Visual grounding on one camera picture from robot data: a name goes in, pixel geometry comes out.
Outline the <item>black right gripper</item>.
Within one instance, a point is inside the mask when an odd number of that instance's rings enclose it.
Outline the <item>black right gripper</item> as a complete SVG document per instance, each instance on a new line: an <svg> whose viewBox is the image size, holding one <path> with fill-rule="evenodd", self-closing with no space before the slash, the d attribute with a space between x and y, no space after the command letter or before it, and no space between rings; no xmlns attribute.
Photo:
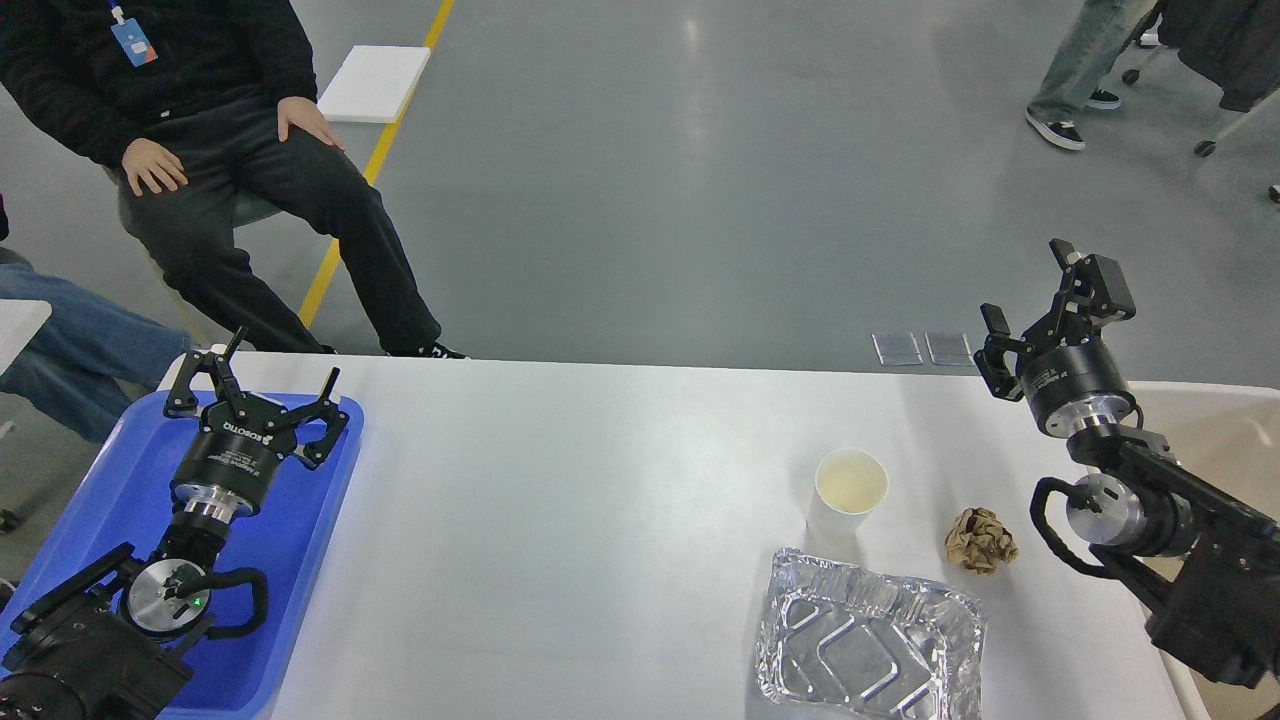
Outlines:
<svg viewBox="0 0 1280 720"><path fill-rule="evenodd" d="M1137 304L1117 261L1065 240L1051 240L1050 250L1062 270L1050 310L1015 338L1001 306L982 304L988 334L974 363L996 398L1025 397L1037 429L1066 439L1137 411L1101 337L1105 325L1134 318Z"/></svg>

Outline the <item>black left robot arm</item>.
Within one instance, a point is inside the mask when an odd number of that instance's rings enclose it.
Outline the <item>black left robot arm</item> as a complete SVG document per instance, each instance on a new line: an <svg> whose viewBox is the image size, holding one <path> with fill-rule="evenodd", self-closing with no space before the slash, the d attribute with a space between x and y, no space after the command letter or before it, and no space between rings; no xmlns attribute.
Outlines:
<svg viewBox="0 0 1280 720"><path fill-rule="evenodd" d="M3 614L5 719L248 717L274 692L364 415L187 354L131 406Z"/></svg>

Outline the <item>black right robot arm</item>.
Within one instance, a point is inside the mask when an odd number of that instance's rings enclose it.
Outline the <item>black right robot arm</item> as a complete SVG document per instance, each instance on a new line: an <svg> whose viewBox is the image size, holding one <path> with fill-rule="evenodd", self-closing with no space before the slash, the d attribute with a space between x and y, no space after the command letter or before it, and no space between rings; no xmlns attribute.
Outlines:
<svg viewBox="0 0 1280 720"><path fill-rule="evenodd" d="M1277 673L1277 523L1185 470L1164 436L1126 424L1140 405L1102 338L1137 313L1123 270L1064 240L1050 249L1062 273L1050 310L1015 336L984 304L974 356L996 398L1025 401L1038 430L1091 469L1039 479L1032 523L1059 560L1142 602L1155 647L1210 682L1253 688Z"/></svg>

